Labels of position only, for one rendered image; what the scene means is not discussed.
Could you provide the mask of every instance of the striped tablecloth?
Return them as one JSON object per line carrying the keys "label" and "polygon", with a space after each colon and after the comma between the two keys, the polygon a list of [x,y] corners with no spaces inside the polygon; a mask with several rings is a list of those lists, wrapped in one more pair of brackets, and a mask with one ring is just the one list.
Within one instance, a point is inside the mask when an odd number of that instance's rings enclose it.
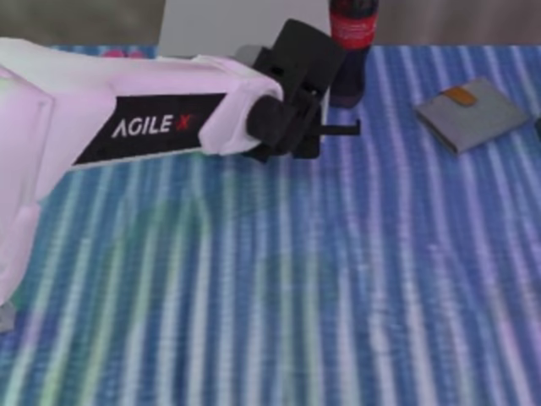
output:
{"label": "striped tablecloth", "polygon": [[70,173],[0,404],[541,405],[541,143],[457,160],[412,110],[479,75],[541,113],[541,47],[376,47],[363,105],[331,111],[363,137],[317,162]]}

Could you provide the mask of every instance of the gray towel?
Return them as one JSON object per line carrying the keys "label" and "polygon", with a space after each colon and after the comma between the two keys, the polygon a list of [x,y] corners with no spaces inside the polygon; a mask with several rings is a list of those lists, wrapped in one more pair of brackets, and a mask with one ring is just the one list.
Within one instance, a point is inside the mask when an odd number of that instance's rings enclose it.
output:
{"label": "gray towel", "polygon": [[530,119],[485,78],[443,91],[415,110],[431,132],[457,155]]}

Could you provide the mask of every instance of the red bottle label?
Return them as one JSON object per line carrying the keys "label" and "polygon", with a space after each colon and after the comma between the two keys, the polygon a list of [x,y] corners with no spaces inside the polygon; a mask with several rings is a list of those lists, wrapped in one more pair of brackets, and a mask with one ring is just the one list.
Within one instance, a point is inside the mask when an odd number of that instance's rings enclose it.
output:
{"label": "red bottle label", "polygon": [[374,42],[377,19],[377,14],[365,19],[349,19],[331,13],[332,38],[346,49],[369,47]]}

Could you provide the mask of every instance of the soda bottle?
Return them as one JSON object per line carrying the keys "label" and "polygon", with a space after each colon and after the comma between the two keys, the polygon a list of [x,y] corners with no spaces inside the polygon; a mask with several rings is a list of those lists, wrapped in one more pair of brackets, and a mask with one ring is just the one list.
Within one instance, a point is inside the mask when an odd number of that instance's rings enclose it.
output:
{"label": "soda bottle", "polygon": [[379,0],[331,0],[331,34],[347,50],[331,86],[330,105],[351,108],[363,98],[366,57],[375,37]]}

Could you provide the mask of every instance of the orange tag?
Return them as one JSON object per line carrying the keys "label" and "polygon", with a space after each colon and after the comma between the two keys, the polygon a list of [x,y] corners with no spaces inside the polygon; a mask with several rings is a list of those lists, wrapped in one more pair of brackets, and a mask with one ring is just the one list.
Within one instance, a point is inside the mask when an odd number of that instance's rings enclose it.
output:
{"label": "orange tag", "polygon": [[464,107],[472,106],[477,102],[477,98],[474,95],[460,86],[451,87],[441,93]]}

